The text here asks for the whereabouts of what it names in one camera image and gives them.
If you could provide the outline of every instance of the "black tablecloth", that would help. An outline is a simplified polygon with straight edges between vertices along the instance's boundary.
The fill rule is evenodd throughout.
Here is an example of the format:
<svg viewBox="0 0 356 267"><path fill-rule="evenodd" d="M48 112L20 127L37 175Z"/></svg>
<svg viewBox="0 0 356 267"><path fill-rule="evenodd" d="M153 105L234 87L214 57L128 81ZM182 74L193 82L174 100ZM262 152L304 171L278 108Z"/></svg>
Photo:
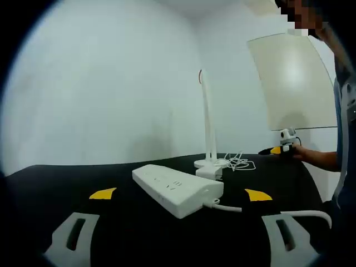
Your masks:
<svg viewBox="0 0 356 267"><path fill-rule="evenodd" d="M235 263L243 259L268 263L269 242L262 220L208 208L179 220L132 179L132 170L146 164L195 174L193 163L203 158L204 155L193 155L97 166L36 165L7 177L7 182L21 224L30 234L33 246L42 251L49 247L52 232L70 214L92 210L101 213L91 244L93 266L102 265L105 260L140 261L140 255L145 253L151 255L147 260L153 260L161 257L160 251L165 257L171 256L170 263L177 261L174 255L180 255L179 259L183 260L204 251L206 256L212 256L211 260L220 251L226 259L235 259ZM280 211L321 209L317 187L302 163L279 156L244 155L243 158L253 160L256 170L224 169L221 204L241 206L246 197L244 189L253 189L270 195ZM111 187L117 190L110 203L104 200L94 206L89 203L91 194ZM298 221L315 240L323 235L320 228L327 228L320 219Z"/></svg>

